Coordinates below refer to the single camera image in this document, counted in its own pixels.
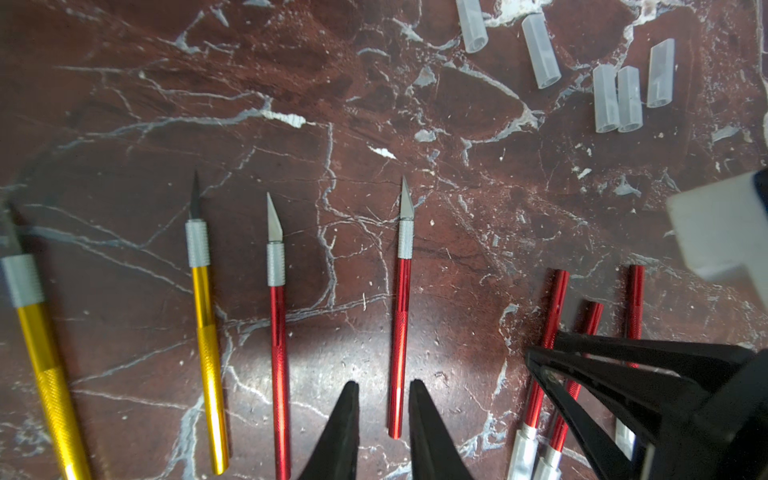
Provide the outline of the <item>gold carving knife capped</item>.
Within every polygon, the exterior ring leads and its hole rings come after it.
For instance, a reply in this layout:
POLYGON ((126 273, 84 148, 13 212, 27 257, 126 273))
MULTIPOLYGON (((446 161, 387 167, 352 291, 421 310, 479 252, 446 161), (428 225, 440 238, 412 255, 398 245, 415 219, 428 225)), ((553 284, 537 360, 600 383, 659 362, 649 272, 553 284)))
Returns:
POLYGON ((202 391, 205 404, 211 468, 222 475, 229 466, 217 323, 211 300, 208 225, 201 216, 200 185, 194 172, 189 219, 185 223, 188 263, 193 281, 202 391))

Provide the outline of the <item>translucent white knife cap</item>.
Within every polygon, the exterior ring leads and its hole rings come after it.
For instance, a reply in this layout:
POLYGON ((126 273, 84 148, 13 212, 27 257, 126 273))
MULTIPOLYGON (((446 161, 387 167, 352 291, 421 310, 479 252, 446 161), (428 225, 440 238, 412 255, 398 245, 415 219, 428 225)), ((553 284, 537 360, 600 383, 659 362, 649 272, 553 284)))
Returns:
POLYGON ((479 52, 489 40, 480 1, 457 0, 456 6, 465 51, 469 54, 479 52))

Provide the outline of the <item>red carving knife capped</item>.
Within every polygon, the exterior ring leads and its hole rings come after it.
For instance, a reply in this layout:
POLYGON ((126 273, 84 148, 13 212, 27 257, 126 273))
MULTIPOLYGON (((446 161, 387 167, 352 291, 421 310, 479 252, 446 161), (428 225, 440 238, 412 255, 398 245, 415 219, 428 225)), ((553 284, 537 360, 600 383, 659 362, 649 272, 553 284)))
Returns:
POLYGON ((285 249, 283 229, 274 202, 267 194, 267 285, 270 292, 271 357, 275 469, 277 479, 291 478, 289 372, 285 307, 285 249))

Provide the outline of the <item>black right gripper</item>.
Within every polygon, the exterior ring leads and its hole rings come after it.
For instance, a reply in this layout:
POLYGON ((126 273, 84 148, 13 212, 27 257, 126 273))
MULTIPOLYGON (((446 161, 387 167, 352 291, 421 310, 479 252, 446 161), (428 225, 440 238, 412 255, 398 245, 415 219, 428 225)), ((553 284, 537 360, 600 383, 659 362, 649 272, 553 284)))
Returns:
POLYGON ((767 352, 561 332, 525 354, 600 479, 765 479, 767 352), (645 452, 633 459, 563 385, 585 387, 645 452))

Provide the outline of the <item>gold carving knife reversed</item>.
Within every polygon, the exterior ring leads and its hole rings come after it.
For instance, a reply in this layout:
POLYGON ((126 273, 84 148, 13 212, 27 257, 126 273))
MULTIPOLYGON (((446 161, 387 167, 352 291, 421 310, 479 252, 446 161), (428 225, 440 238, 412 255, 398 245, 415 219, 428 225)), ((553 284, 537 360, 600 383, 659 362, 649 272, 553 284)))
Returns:
POLYGON ((24 251, 8 205, 1 207, 1 222, 9 247, 9 254, 1 259, 2 269, 20 321, 61 475, 64 479, 89 479, 88 457, 34 257, 24 251))

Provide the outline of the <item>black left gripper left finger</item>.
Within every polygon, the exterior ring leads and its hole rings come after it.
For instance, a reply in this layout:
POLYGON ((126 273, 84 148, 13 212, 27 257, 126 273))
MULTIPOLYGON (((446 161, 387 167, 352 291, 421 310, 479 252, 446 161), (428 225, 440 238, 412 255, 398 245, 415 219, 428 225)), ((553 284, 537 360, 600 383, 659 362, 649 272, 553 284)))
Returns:
POLYGON ((348 381, 299 479, 355 480, 359 442, 359 385, 348 381))

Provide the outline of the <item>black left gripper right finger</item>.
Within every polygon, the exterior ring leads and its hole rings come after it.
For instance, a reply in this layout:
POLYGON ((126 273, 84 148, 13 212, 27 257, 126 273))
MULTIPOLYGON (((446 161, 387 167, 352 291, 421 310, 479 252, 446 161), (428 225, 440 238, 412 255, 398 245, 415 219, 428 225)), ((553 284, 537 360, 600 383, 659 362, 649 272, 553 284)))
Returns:
POLYGON ((408 411, 412 477, 415 480, 472 480, 426 385, 420 379, 410 383, 408 411))

